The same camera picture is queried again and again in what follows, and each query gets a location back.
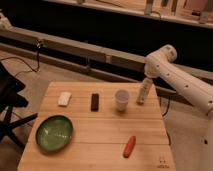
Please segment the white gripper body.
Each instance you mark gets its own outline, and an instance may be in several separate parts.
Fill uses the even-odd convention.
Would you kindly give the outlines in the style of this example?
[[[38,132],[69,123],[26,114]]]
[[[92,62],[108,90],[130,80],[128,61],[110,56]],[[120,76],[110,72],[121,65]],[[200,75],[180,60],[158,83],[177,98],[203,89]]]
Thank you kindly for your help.
[[[152,84],[153,84],[153,80],[150,79],[150,78],[145,78],[142,81],[142,84],[141,84],[141,87],[140,87],[140,90],[139,90],[139,94],[138,94],[138,97],[137,97],[137,100],[136,100],[136,102],[138,104],[142,105],[144,103],[145,99],[148,96],[148,93],[150,91]]]

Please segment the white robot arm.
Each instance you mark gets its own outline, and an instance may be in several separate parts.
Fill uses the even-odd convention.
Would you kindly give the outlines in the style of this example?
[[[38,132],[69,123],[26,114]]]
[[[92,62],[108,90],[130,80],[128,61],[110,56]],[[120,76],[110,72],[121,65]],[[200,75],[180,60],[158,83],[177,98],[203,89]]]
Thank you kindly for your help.
[[[145,57],[145,76],[160,77],[174,88],[188,102],[213,118],[213,86],[174,66],[177,51],[172,45],[165,45]]]

